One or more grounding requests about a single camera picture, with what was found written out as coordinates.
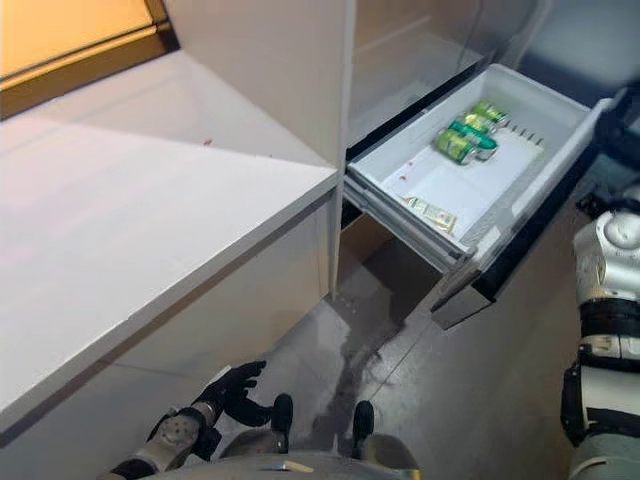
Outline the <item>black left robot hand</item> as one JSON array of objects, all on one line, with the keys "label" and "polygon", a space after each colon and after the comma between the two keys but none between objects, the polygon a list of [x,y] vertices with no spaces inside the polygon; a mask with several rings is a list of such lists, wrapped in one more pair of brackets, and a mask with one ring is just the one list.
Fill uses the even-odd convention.
[{"label": "black left robot hand", "polygon": [[264,360],[232,367],[210,383],[194,403],[206,402],[236,422],[248,427],[261,427],[271,420],[272,408],[251,400],[249,390],[257,386],[257,378],[266,367]]}]

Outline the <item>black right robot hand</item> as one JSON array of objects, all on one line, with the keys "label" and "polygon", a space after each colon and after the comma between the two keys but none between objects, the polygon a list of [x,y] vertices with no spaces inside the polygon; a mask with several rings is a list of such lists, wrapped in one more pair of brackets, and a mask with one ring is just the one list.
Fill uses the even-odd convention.
[{"label": "black right robot hand", "polygon": [[639,81],[619,90],[602,111],[594,128],[594,143],[610,158],[639,169]]}]

